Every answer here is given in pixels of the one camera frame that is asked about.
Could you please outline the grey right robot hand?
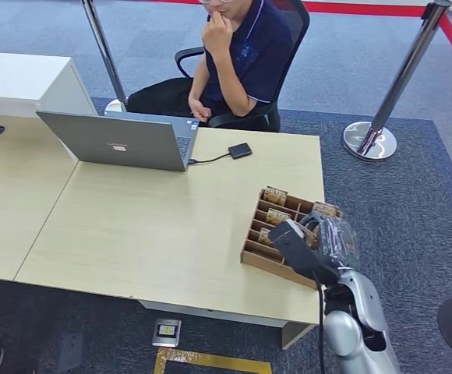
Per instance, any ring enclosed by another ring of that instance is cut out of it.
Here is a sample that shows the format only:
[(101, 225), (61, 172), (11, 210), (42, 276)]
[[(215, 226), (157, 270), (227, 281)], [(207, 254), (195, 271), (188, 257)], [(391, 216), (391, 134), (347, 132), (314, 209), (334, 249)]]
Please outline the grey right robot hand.
[(311, 248), (334, 268), (359, 270), (360, 256), (355, 231), (348, 222), (336, 216), (311, 212), (304, 224), (315, 236)]

